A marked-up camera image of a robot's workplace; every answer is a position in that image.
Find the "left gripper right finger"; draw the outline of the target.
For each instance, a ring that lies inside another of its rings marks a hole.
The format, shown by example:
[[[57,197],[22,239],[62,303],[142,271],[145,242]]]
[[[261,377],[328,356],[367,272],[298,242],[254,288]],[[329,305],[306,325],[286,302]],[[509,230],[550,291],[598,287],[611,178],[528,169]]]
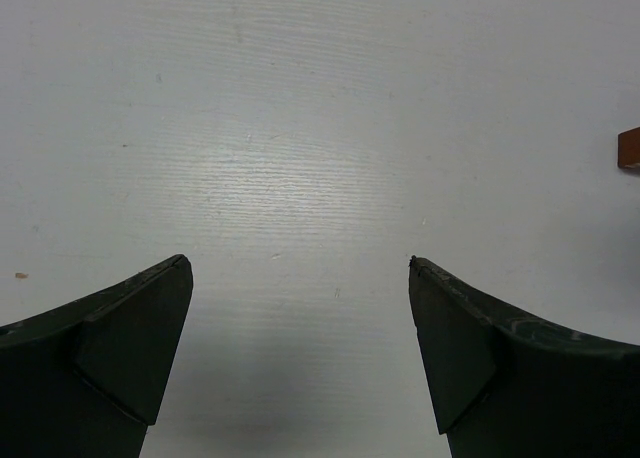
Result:
[[[635,457],[639,349],[547,321],[425,258],[409,300],[455,457]]]

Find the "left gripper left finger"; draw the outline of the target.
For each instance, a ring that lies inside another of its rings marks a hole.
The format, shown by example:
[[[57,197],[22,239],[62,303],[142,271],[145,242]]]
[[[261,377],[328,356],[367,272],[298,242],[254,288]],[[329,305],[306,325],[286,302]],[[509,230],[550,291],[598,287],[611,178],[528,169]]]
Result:
[[[4,457],[137,457],[156,423],[193,291],[172,256],[1,328]]]

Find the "brown notched block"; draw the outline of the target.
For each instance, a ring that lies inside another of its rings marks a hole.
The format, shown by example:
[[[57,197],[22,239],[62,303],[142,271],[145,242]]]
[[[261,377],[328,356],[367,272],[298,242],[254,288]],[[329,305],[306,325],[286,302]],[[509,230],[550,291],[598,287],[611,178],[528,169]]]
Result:
[[[618,135],[617,166],[622,170],[638,169],[640,166],[640,128],[624,131]]]

